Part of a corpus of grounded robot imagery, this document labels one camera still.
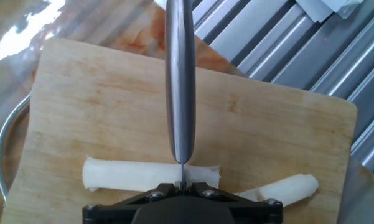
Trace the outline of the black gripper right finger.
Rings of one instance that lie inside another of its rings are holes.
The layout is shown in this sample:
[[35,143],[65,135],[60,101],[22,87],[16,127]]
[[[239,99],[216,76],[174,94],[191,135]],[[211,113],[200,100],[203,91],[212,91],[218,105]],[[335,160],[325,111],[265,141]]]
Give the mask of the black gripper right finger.
[[205,182],[184,184],[184,195],[195,200],[187,204],[192,223],[283,222],[283,203],[273,198],[254,202]]

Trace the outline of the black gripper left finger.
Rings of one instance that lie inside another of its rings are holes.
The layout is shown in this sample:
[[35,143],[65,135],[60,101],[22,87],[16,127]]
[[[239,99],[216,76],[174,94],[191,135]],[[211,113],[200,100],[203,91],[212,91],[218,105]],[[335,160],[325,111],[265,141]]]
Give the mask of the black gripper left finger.
[[182,191],[176,185],[159,184],[155,189],[113,205],[94,204],[84,206],[82,208],[82,223],[131,223],[135,214],[143,205],[180,195],[182,195]]

